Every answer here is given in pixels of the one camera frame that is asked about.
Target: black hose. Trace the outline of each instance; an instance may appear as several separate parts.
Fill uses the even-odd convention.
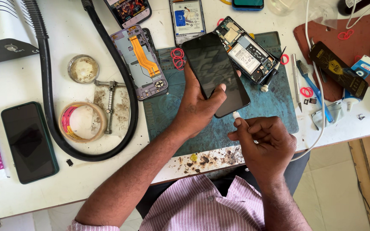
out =
[[[36,0],[24,0],[23,2],[27,7],[32,22],[34,24],[35,34],[38,40],[39,56],[41,58],[42,95],[44,98],[44,111],[46,123],[48,124],[48,128],[49,131],[51,132],[52,138],[55,140],[58,146],[62,150],[64,150],[68,155],[79,160],[102,161],[114,157],[128,145],[128,143],[134,136],[136,125],[138,124],[138,101],[136,99],[134,83],[131,80],[127,67],[125,66],[121,56],[119,55],[118,51],[113,45],[113,42],[111,41],[97,13],[95,12],[94,6],[92,5],[92,1],[82,0],[82,4],[85,10],[88,12],[90,18],[92,19],[92,22],[94,23],[98,33],[100,34],[102,40],[104,41],[106,47],[108,48],[112,58],[115,60],[116,65],[121,71],[121,75],[127,86],[131,105],[131,119],[125,137],[122,139],[120,144],[118,144],[114,149],[98,155],[85,154],[74,149],[64,139],[64,137],[61,134],[59,125],[55,118],[54,99],[52,95],[51,57],[49,54],[49,45],[48,45],[49,36],[46,32],[44,19],[42,18],[42,14],[38,8]]]

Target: man's left hand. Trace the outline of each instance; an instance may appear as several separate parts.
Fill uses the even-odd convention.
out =
[[[195,137],[209,124],[219,106],[227,98],[225,94],[227,87],[223,83],[219,84],[211,97],[205,100],[199,82],[188,62],[185,64],[184,73],[185,91],[171,127],[188,139]]]

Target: green phone case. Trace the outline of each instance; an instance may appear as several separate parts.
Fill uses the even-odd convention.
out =
[[[32,102],[29,102],[29,103],[25,103],[25,104],[21,104],[21,105],[17,105],[17,106],[14,106],[14,107],[7,108],[7,109],[5,109],[1,112],[1,118],[2,118],[2,113],[4,111],[8,111],[8,110],[11,110],[13,108],[21,107],[21,106],[28,105],[28,104],[34,104],[37,107],[38,117],[39,117],[39,120],[41,121],[42,130],[44,132],[46,143],[48,144],[48,149],[49,149],[49,153],[51,155],[52,164],[54,165],[54,172],[51,175],[44,176],[44,177],[41,177],[39,179],[35,179],[33,181],[29,181],[29,182],[22,182],[18,177],[19,182],[23,185],[26,185],[26,184],[29,184],[29,183],[32,183],[32,182],[50,177],[50,176],[53,176],[53,175],[55,175],[56,173],[59,172],[59,166],[58,166],[58,162],[57,162],[56,157],[55,157],[54,148],[53,148],[52,142],[51,142],[51,137],[50,137],[49,132],[48,132],[48,127],[46,125],[44,112],[42,111],[42,107],[39,103],[32,101]],[[12,158],[13,158],[13,162],[16,166],[15,158],[13,156],[12,156]]]

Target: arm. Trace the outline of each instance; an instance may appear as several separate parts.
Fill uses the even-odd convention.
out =
[[[234,126],[238,130],[228,137],[240,142],[245,163],[261,189],[266,230],[311,231],[284,177],[296,149],[296,138],[276,116],[237,118]]]
[[[226,86],[219,85],[211,98],[205,100],[188,63],[184,72],[185,91],[172,124],[90,195],[76,221],[85,225],[121,227],[178,148],[211,121],[227,97]]]

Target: white wire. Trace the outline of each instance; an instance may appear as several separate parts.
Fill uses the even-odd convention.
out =
[[[309,51],[310,51],[311,50],[311,43],[309,42],[309,36],[308,36],[309,1],[310,0],[306,0],[305,37],[306,37],[306,42],[308,43],[308,47],[309,47]],[[321,129],[321,134],[319,134],[318,139],[316,139],[315,143],[310,148],[308,148],[304,153],[302,153],[302,155],[300,155],[300,156],[298,156],[298,157],[296,157],[294,159],[291,159],[291,161],[297,160],[297,159],[303,157],[308,152],[310,152],[315,147],[315,145],[319,142],[319,140],[321,139],[321,137],[322,137],[322,135],[324,133],[324,130],[325,130],[325,99],[324,99],[324,90],[322,88],[321,78],[319,77],[319,74],[318,74],[318,71],[317,71],[315,62],[313,62],[313,66],[314,66],[314,70],[315,70],[315,73],[316,73],[316,78],[318,79],[319,88],[321,90],[321,100],[322,100],[322,102],[321,102],[322,103],[322,129]]]
[[[354,12],[355,12],[355,8],[357,7],[357,0],[354,0],[354,7],[352,8],[352,12],[351,12],[351,16],[349,17],[348,19],[348,22],[346,23],[346,28],[347,29],[351,29],[358,21],[359,19],[361,19],[363,17],[363,15],[365,15],[365,13],[370,10],[370,8],[368,8],[353,24],[352,26],[349,26],[349,23],[351,22],[351,19],[352,19],[352,16],[354,15]]]

